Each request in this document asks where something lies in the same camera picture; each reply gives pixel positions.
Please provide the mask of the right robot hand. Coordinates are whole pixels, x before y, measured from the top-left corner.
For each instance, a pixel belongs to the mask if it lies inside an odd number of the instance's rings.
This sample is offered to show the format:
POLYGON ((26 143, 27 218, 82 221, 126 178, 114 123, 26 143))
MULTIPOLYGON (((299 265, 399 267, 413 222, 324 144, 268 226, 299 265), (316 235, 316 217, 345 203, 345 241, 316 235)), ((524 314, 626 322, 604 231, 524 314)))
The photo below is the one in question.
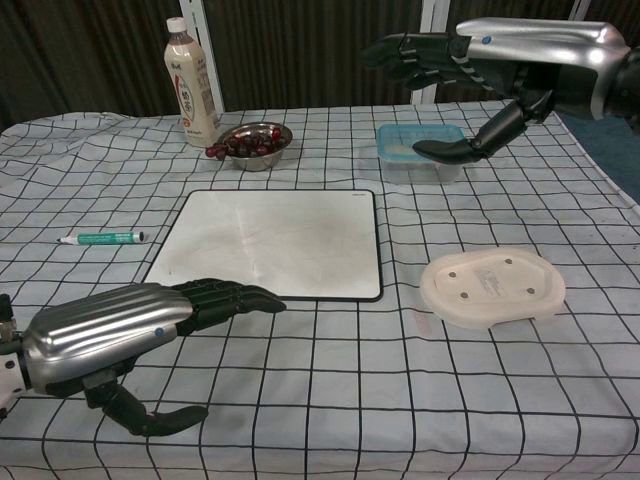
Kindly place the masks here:
POLYGON ((452 33, 385 36, 362 59, 410 90, 466 83, 508 100, 471 139, 414 144, 441 164, 488 159, 552 111, 639 130, 639 51, 607 22, 483 17, 452 33))

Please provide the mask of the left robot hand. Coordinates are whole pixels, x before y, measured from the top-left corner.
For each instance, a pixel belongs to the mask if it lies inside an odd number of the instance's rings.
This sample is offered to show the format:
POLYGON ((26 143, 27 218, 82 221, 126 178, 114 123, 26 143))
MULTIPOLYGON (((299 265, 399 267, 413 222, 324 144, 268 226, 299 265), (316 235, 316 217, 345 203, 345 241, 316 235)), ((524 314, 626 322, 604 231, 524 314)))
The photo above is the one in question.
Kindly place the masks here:
POLYGON ((40 311, 24 331, 29 383, 35 392, 57 398, 83 393, 90 408, 132 435, 173 435, 203 422, 207 408, 150 413, 119 377, 140 356, 178 337, 236 315, 285 308, 262 287, 211 278, 171 286, 141 283, 74 300, 40 311))

